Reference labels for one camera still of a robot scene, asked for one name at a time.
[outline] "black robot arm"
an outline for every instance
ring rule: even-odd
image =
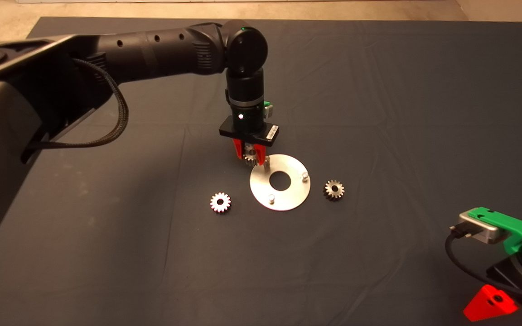
[[[127,111],[120,83],[226,70],[232,115],[220,134],[233,138],[239,158],[245,142],[257,149],[271,146],[278,129],[263,120],[266,58],[265,37],[240,20],[0,43],[0,222],[33,165],[36,149],[62,147],[44,142],[56,142],[113,92],[121,112]]]

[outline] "black cable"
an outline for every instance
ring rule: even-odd
[[[112,77],[108,74],[108,72],[106,72],[106,70],[100,68],[99,66],[96,66],[93,63],[78,58],[73,58],[72,60],[74,60],[77,66],[93,70],[94,72],[100,74],[100,76],[102,76],[104,80],[106,80],[108,86],[110,87],[110,89],[112,89],[112,92],[114,93],[114,97],[116,97],[116,101],[118,101],[118,122],[116,123],[114,129],[108,132],[106,136],[103,136],[102,138],[93,140],[91,142],[72,144],[60,142],[31,142],[28,145],[29,149],[72,149],[105,145],[110,142],[113,142],[116,138],[118,138],[122,134],[122,132],[124,132],[124,128],[126,128],[126,125],[128,124],[128,105],[126,104],[124,96],[122,95],[122,92],[120,92],[120,89],[118,88],[118,84],[116,83],[116,81],[112,79]]]
[[[509,294],[516,295],[517,297],[522,297],[522,290],[514,288],[510,285],[495,282],[486,276],[481,276],[469,268],[467,268],[465,265],[463,265],[461,262],[458,261],[458,259],[454,256],[454,253],[452,253],[452,241],[455,239],[460,238],[460,236],[457,235],[457,233],[452,232],[448,238],[446,238],[446,242],[444,243],[444,248],[446,249],[446,254],[448,255],[448,258],[458,267],[462,270],[462,272],[465,272],[466,274],[476,278],[477,280],[485,283],[490,284],[493,287],[496,287],[497,289],[503,290]]]

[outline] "metal gear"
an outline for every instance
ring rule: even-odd
[[[231,198],[224,192],[218,192],[211,198],[211,209],[216,213],[224,213],[231,208]]]
[[[340,200],[343,197],[345,190],[343,184],[337,180],[330,180],[325,184],[324,196],[328,200]]]
[[[243,159],[245,163],[250,167],[254,167],[257,165],[257,152],[255,151],[255,147],[251,144],[245,145],[245,152],[243,153]]]

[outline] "green mount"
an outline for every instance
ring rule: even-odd
[[[522,246],[522,221],[503,213],[495,212],[485,207],[475,208],[468,212],[473,219],[494,225],[500,229],[507,230],[511,235],[505,239],[503,246],[507,254],[518,252]]]

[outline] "cable connector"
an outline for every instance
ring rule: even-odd
[[[451,233],[455,238],[460,239],[462,237],[470,238],[477,233],[483,231],[483,228],[469,221],[463,221],[457,225],[453,225],[450,228]]]

